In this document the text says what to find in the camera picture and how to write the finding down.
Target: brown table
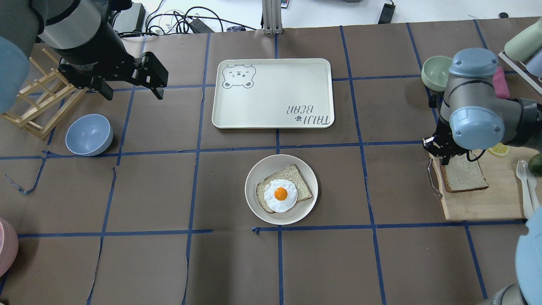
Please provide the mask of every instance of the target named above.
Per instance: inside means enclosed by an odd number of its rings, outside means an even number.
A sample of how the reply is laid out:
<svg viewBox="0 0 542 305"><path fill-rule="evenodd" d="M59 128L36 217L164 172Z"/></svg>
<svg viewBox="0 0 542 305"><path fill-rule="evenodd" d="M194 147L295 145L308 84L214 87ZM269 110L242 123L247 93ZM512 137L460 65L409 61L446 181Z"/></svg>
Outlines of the brown table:
<svg viewBox="0 0 542 305"><path fill-rule="evenodd" d="M0 174L24 189L37 183L24 196L0 179L0 217L20 234L0 301L180 304L187 257L186 304L482 301L516 281L515 245L526 229L522 220L445 220L421 146L435 128L421 64L469 47L498 53L535 21L124 40L131 54L153 51L169 70L164 100L126 83L113 85L113 101L86 93L49 142L0 120ZM252 58L327 59L335 123L215 128L218 64ZM513 97L540 100L517 74L506 79ZM75 157L66 130L93 112L111 121L113 144L99 157ZM276 153L303 159L321 185L314 210L283 227L253 215L243 193L251 167Z"/></svg>

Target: round plate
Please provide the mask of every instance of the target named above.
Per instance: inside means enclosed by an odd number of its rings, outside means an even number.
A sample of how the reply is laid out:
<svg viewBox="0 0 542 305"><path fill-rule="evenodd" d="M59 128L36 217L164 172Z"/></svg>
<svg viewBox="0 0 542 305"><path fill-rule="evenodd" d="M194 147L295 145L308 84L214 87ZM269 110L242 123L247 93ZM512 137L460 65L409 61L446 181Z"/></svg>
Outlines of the round plate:
<svg viewBox="0 0 542 305"><path fill-rule="evenodd" d="M293 208L284 213L267 213L258 203L256 187L265 178L290 164L298 166L301 176L311 190L312 198L298 202ZM314 207L318 197L318 181L312 169L303 160L290 155L273 155L262 159L252 167L244 184L244 194L247 198L248 206L261 220L274 225L289 225L303 219Z"/></svg>

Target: bowl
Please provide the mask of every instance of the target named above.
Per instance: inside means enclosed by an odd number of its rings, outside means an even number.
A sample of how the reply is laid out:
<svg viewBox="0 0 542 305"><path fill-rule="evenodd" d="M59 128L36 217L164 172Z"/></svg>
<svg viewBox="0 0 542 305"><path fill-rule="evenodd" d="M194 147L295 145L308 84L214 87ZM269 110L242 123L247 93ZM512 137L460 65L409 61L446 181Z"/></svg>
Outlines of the bowl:
<svg viewBox="0 0 542 305"><path fill-rule="evenodd" d="M4 219L0 218L0 276L11 267L17 251L19 240L15 229Z"/></svg>
<svg viewBox="0 0 542 305"><path fill-rule="evenodd" d="M256 186L277 171L295 164L312 193L312 198L298 202L284 213L267 213L258 203ZM313 170L301 159L290 155L273 155L262 159L250 170L244 185L248 206L261 220L274 225L289 225L303 219L314 207L318 197L318 180Z"/></svg>
<svg viewBox="0 0 542 305"><path fill-rule="evenodd" d="M433 91L444 91L448 82L451 58L446 56L433 56L423 63L422 82Z"/></svg>
<svg viewBox="0 0 542 305"><path fill-rule="evenodd" d="M66 132L66 147L80 156L104 152L113 140L113 129L106 117L93 113L78 118Z"/></svg>

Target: pink cup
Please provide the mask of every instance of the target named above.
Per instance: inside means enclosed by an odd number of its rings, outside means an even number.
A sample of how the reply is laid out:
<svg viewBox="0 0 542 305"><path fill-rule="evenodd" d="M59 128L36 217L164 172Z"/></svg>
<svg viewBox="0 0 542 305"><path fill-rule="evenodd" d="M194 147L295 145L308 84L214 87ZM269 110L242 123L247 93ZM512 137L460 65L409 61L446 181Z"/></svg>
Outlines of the pink cup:
<svg viewBox="0 0 542 305"><path fill-rule="evenodd" d="M11 267L18 249L19 239L15 229L0 218L0 276L3 276Z"/></svg>

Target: egg yolk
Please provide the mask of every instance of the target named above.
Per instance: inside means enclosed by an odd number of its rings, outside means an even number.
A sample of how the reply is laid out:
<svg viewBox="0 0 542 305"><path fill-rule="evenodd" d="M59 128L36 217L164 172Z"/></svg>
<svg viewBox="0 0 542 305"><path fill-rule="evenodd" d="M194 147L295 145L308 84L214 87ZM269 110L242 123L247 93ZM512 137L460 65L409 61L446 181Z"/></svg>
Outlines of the egg yolk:
<svg viewBox="0 0 542 305"><path fill-rule="evenodd" d="M279 187L275 190L275 198L277 198L277 200L282 201L286 199L286 197L288 197L288 191L286 191L285 188Z"/></svg>

